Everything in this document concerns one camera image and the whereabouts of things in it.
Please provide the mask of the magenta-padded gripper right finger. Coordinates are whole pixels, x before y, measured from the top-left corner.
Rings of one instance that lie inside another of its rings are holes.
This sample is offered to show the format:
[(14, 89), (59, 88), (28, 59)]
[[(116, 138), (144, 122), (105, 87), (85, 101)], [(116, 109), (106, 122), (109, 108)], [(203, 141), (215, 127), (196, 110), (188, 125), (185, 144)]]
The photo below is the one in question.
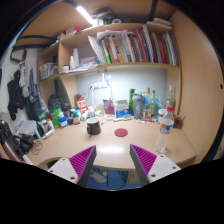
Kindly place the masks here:
[(155, 155), (133, 144), (130, 145), (130, 156), (142, 186), (180, 170), (167, 156)]

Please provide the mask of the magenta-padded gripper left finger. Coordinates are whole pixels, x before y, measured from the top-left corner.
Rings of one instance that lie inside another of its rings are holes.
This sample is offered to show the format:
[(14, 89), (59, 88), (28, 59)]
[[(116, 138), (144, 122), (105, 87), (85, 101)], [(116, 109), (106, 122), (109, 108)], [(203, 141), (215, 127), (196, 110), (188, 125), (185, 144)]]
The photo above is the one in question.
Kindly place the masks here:
[(70, 158), (60, 158), (48, 172), (85, 187), (96, 155), (96, 146), (93, 145)]

